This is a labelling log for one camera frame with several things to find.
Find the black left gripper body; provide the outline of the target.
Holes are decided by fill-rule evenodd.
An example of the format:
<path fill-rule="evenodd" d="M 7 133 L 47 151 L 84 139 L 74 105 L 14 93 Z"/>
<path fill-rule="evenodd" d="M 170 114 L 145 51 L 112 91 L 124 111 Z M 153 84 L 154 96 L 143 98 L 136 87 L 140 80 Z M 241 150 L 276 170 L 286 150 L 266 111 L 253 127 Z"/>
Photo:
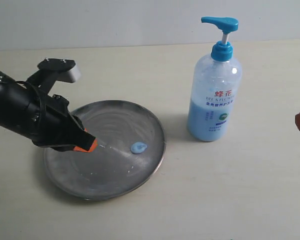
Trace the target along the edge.
<path fill-rule="evenodd" d="M 31 136 L 34 145 L 58 152 L 74 151 L 75 130 L 86 128 L 79 117 L 69 112 L 68 105 L 69 101 L 61 95 L 40 96 Z"/>

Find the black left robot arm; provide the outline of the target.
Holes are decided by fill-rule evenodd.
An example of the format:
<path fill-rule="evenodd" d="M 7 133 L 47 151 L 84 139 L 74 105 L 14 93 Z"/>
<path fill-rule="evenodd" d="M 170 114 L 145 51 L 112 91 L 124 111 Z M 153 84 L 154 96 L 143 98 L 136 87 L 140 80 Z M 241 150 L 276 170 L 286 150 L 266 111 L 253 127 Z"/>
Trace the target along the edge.
<path fill-rule="evenodd" d="M 69 112 L 69 101 L 49 95 L 56 82 L 75 83 L 81 76 L 74 60 L 45 58 L 25 81 L 0 71 L 0 126 L 32 141 L 40 148 L 59 152 L 91 153 L 95 136 Z"/>

